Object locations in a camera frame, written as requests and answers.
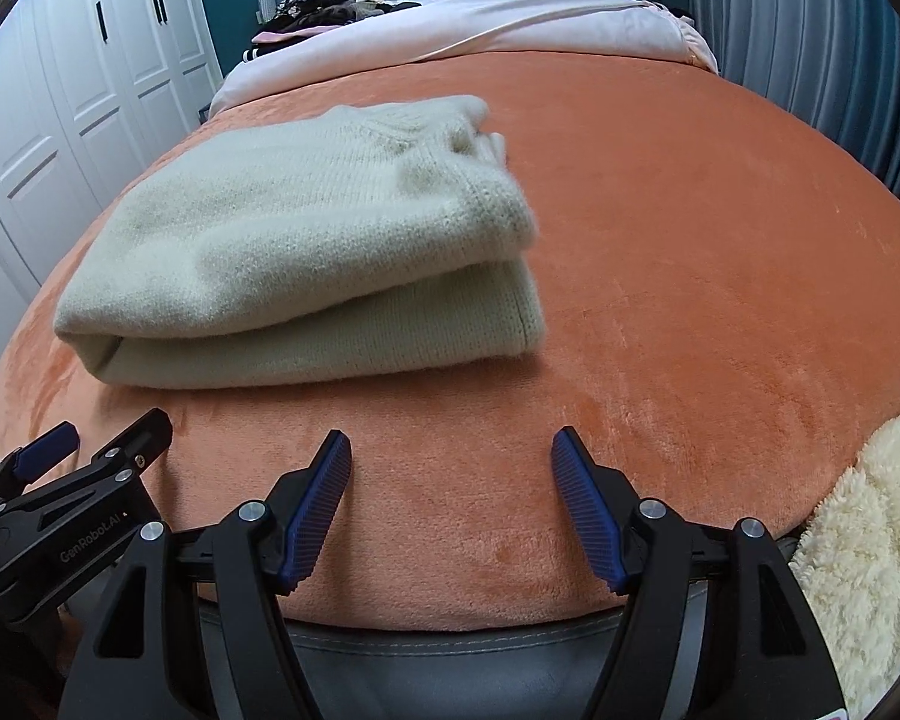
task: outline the blue gripper pad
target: blue gripper pad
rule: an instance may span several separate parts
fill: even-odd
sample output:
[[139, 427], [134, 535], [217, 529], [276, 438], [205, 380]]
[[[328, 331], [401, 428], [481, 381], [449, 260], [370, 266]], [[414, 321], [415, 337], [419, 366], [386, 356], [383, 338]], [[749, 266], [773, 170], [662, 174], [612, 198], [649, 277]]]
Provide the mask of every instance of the blue gripper pad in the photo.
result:
[[69, 422], [60, 422], [20, 450], [13, 466], [13, 475], [24, 484], [31, 485], [79, 448], [77, 428]]
[[594, 483], [593, 461], [581, 453], [566, 429], [554, 436], [550, 459], [557, 488], [570, 512], [590, 570], [611, 590], [621, 592], [628, 579], [621, 529]]
[[280, 584], [286, 592], [296, 589], [313, 573], [343, 490], [350, 480], [353, 467], [350, 440], [340, 431], [334, 431], [328, 440], [329, 445], [322, 447], [316, 472], [287, 526], [286, 550], [279, 574]]

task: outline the curtain fold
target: curtain fold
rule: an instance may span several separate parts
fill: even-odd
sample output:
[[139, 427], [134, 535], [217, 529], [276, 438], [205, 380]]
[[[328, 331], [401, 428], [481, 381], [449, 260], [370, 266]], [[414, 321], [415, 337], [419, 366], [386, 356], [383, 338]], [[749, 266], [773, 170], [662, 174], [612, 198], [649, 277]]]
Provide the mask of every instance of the curtain fold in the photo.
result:
[[887, 0], [693, 0], [721, 75], [845, 148], [900, 198], [900, 18]]

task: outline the metal bolt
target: metal bolt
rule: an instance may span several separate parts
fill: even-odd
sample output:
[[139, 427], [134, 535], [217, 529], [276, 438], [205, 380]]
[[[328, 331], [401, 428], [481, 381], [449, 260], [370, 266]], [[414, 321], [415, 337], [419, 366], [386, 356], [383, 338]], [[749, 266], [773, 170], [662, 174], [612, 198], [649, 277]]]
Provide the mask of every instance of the metal bolt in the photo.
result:
[[763, 523], [753, 517], [747, 517], [741, 522], [740, 530], [744, 532], [744, 536], [749, 536], [750, 538], [760, 538], [760, 536], [763, 536], [767, 531], [767, 529], [763, 527]]
[[640, 514], [643, 514], [647, 519], [660, 519], [664, 514], [667, 514], [667, 507], [663, 505], [655, 498], [648, 498], [645, 501], [640, 501]]
[[144, 541], [156, 541], [160, 536], [163, 536], [162, 522], [148, 522], [140, 529], [140, 538]]
[[260, 503], [260, 501], [250, 501], [250, 503], [245, 503], [240, 507], [240, 511], [237, 512], [237, 515], [244, 522], [256, 522], [264, 514], [266, 514], [266, 506]]

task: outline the orange blanket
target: orange blanket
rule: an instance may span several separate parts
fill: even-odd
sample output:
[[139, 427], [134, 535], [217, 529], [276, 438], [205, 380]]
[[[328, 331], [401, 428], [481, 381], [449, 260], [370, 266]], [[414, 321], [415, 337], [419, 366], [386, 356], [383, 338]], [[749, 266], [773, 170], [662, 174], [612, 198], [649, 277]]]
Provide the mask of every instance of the orange blanket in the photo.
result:
[[768, 101], [676, 64], [475, 55], [249, 103], [161, 163], [231, 127], [453, 94], [490, 104], [487, 131], [506, 136], [538, 216], [538, 356], [247, 391], [105, 386], [50, 331], [99, 220], [0, 363], [0, 454], [69, 419], [83, 461], [164, 408], [175, 443], [146, 475], [185, 528], [265, 495], [343, 429], [352, 484], [284, 608], [348, 626], [468, 629], [616, 603], [551, 478], [567, 423], [684, 517], [752, 514], [777, 532], [804, 519], [900, 414], [900, 203]]

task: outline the cream sweater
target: cream sweater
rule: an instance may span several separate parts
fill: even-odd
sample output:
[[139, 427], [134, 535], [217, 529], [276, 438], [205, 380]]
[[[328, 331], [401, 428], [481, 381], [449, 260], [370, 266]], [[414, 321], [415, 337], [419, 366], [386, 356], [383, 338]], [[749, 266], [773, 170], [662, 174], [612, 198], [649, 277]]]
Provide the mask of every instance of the cream sweater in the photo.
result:
[[55, 331], [113, 384], [320, 381], [518, 355], [535, 240], [473, 97], [224, 132], [122, 199]]

